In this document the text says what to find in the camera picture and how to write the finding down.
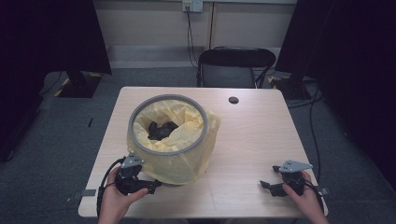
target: bin rim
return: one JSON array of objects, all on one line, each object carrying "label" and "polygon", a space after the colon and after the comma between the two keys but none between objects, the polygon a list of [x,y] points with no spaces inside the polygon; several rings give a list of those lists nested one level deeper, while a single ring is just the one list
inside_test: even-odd
[{"label": "bin rim", "polygon": [[[134,136],[134,121],[136,120],[137,115],[144,109],[146,108],[148,105],[154,104],[156,102],[160,102],[160,101],[166,101],[166,100],[178,100],[178,101],[182,101],[185,102],[189,105],[192,105],[193,107],[195,107],[198,112],[201,114],[203,120],[204,120],[204,128],[200,134],[200,136],[197,138],[197,140],[195,140],[195,142],[193,142],[191,145],[189,145],[188,147],[182,148],[179,151],[171,151],[171,152],[159,152],[159,151],[154,151],[151,150],[147,147],[144,147],[143,145],[141,145],[139,143],[139,141],[137,141],[136,137]],[[129,119],[129,125],[128,125],[128,133],[132,138],[132,141],[142,150],[146,151],[147,153],[150,154],[154,154],[154,155],[159,155],[159,156],[175,156],[178,155],[180,153],[189,151],[190,149],[196,147],[201,141],[202,139],[205,137],[206,133],[208,130],[208,124],[207,124],[207,115],[206,112],[204,111],[204,109],[194,100],[192,100],[191,98],[184,96],[184,95],[178,95],[178,94],[163,94],[163,95],[157,95],[154,97],[151,97],[149,99],[147,99],[146,101],[144,101],[142,104],[140,104],[132,113],[130,119]]]}]

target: hand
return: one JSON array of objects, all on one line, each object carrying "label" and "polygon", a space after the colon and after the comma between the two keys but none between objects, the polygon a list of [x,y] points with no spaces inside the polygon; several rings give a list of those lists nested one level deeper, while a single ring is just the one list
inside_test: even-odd
[{"label": "hand", "polygon": [[[114,183],[119,169],[120,167],[117,167],[110,172],[107,184]],[[143,198],[148,192],[148,189],[141,189],[125,196],[117,190],[114,184],[108,185],[102,199],[99,223],[119,223],[128,211],[129,206]]]},{"label": "hand", "polygon": [[[302,171],[303,177],[305,180],[311,182],[311,176]],[[323,215],[323,212],[320,208],[318,203],[318,198],[316,193],[309,188],[308,186],[304,186],[304,193],[303,195],[298,195],[289,185],[283,184],[283,190],[297,203],[298,208],[300,211],[312,222],[312,223],[320,223],[320,224],[327,224],[329,221]]]}]

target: black chair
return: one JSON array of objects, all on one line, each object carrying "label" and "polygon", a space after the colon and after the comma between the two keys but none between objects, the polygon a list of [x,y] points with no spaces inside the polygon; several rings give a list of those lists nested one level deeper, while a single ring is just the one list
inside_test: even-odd
[{"label": "black chair", "polygon": [[[265,73],[275,61],[275,54],[268,49],[208,49],[198,59],[197,87],[261,89]],[[254,67],[263,68],[257,78]]]}]

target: carpeted floor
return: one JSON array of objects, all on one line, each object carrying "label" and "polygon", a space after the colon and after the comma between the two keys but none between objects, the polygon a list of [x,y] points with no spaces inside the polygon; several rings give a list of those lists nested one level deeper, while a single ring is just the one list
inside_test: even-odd
[{"label": "carpeted floor", "polygon": [[[78,215],[106,126],[123,86],[195,87],[195,69],[114,69],[102,78],[91,99],[53,97],[66,75],[43,95],[44,101],[14,158],[0,164],[0,223],[96,223]],[[59,73],[46,78],[46,90]],[[311,94],[317,87],[310,84]],[[318,154],[310,126],[310,105],[288,102],[308,159],[318,173]],[[320,184],[331,223],[394,223],[396,194],[371,161],[344,135],[341,121],[326,102],[312,109],[312,125],[320,152]],[[291,223],[268,219],[267,223]],[[122,223],[136,223],[124,219]],[[308,223],[299,219],[296,223]]]}]

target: light wood tabletop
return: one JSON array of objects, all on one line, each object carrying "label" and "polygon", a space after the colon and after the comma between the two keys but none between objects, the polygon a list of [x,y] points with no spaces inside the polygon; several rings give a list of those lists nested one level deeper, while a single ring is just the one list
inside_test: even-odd
[{"label": "light wood tabletop", "polygon": [[[206,172],[194,183],[161,186],[133,203],[126,217],[301,217],[289,197],[273,197],[260,180],[282,183],[273,165],[285,160],[309,163],[283,99],[277,90],[124,87],[116,102],[86,189],[98,189],[108,167],[128,155],[128,121],[148,98],[179,94],[221,117]],[[231,104],[236,97],[238,104]],[[312,170],[307,170],[317,184]],[[150,179],[144,173],[140,179]],[[82,217],[96,217],[96,196],[83,197]]]}]

